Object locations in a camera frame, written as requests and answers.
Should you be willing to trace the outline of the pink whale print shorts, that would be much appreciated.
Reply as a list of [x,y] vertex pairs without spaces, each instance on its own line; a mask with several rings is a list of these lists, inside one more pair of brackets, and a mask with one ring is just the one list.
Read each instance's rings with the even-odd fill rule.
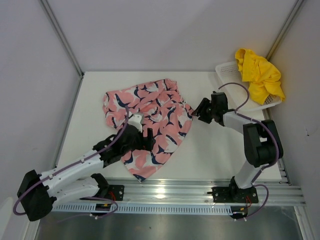
[[121,158],[139,182],[152,176],[170,159],[193,121],[192,107],[181,96],[178,83],[169,78],[108,91],[102,109],[106,125],[116,130],[123,126],[126,110],[143,114],[142,129],[152,129],[155,139],[152,151],[134,150]]

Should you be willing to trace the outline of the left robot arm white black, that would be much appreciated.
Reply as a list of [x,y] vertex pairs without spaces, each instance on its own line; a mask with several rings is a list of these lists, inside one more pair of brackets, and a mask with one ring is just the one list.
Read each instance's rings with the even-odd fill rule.
[[156,143],[153,130],[138,130],[128,124],[75,162],[42,173],[27,172],[17,191],[17,204],[22,215],[35,222],[47,216],[54,207],[77,199],[103,200],[108,196],[109,184],[98,172],[114,164],[135,150],[152,151]]

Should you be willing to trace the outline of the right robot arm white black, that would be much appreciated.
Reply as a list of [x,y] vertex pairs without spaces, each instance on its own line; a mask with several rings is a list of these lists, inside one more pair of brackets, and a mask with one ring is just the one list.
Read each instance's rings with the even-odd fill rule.
[[229,108],[223,92],[213,92],[211,98],[203,98],[192,116],[207,124],[215,121],[243,135],[245,162],[231,178],[227,187],[216,186],[210,191],[215,203],[245,203],[250,198],[258,202],[254,182],[267,168],[283,157],[284,151],[273,120],[256,120]]

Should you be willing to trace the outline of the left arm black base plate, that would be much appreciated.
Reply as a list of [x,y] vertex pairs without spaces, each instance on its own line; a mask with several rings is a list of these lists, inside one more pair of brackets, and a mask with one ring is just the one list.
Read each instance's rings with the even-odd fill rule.
[[124,185],[109,185],[108,189],[103,189],[100,193],[100,197],[108,200],[123,201],[125,193]]

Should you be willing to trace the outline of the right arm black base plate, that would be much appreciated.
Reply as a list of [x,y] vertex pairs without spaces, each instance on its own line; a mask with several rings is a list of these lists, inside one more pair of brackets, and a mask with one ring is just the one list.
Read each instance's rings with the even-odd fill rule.
[[236,187],[216,186],[207,192],[211,195],[214,203],[253,203],[259,202],[257,190],[254,187],[242,189]]

